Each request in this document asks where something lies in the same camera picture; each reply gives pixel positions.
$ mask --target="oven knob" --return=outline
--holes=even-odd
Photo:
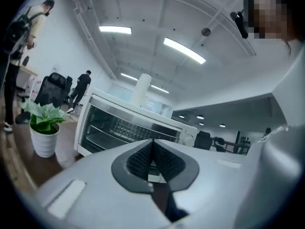
[[[185,138],[182,140],[182,144],[192,147],[194,145],[193,136],[192,135],[186,135]]]

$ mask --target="beige shirt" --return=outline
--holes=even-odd
[[[33,15],[37,14],[37,13],[43,13],[43,8],[41,5],[37,5],[37,6],[33,6],[30,8],[29,14],[28,14],[28,18],[32,17]],[[33,36],[34,38],[36,38],[36,36],[38,35],[39,30],[42,28],[42,25],[44,24],[46,20],[46,16],[45,15],[39,15],[38,17],[36,17],[35,19],[32,20],[32,27],[30,28],[30,35]],[[22,64],[24,58],[27,56],[27,52],[28,49],[25,46],[23,48],[23,55],[21,57],[20,60],[10,60],[10,63],[16,66],[19,66]]]

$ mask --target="fluorescent light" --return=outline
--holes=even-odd
[[[204,120],[204,116],[202,114],[198,115],[197,118],[200,120]]]
[[[132,29],[130,27],[120,27],[120,26],[100,26],[101,32],[117,32],[117,33],[125,33],[131,34]]]
[[[132,77],[132,76],[130,76],[130,75],[123,74],[123,73],[121,73],[121,75],[122,75],[122,76],[125,76],[125,77],[127,77],[127,78],[130,78],[130,79],[133,79],[134,81],[138,81],[137,78],[134,78],[134,77]]]
[[[192,50],[188,49],[187,47],[184,47],[183,45],[174,42],[173,40],[169,39],[169,38],[165,38],[164,40],[164,44],[167,46],[170,46],[182,53],[184,53],[185,55],[189,56],[190,58],[196,60],[198,63],[203,64],[205,62],[205,59],[203,57],[201,57],[200,55],[196,54],[195,52],[193,52]]]
[[[166,90],[164,90],[164,89],[162,89],[162,88],[156,87],[156,86],[154,86],[154,85],[151,85],[151,86],[152,86],[153,88],[155,88],[155,89],[158,89],[158,90],[160,90],[160,91],[162,91],[162,92],[165,92],[165,93],[169,94],[168,91],[166,91]]]

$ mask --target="black backpack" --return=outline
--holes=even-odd
[[[11,59],[20,59],[22,57],[23,48],[26,46],[33,19],[44,13],[40,12],[28,18],[31,7],[28,11],[21,15],[16,21],[13,21],[6,30],[4,40],[2,42],[2,51],[10,55]]]

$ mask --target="potted plant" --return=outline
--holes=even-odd
[[[58,123],[68,116],[53,104],[40,106],[32,101],[21,104],[24,111],[30,112],[30,136],[36,153],[43,158],[51,157],[55,152],[57,136],[60,131]]]

